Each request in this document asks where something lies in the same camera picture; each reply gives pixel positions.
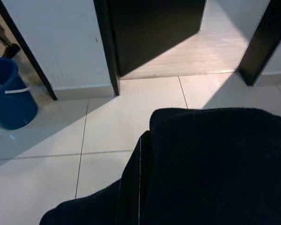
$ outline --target wall skirting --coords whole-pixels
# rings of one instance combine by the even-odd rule
[[[112,86],[54,90],[58,100],[110,98],[115,96]]]
[[[272,86],[281,84],[280,74],[261,75],[255,83],[255,86]]]

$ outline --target black fabric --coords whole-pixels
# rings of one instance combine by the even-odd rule
[[[281,117],[157,110],[122,180],[62,203],[41,225],[281,225]]]
[[[64,202],[47,212],[40,225],[113,225],[120,180],[88,197]]]
[[[280,117],[165,109],[150,125],[154,166],[141,225],[281,225]]]
[[[116,225],[138,224],[147,196],[153,166],[151,133],[139,138],[121,179]]]

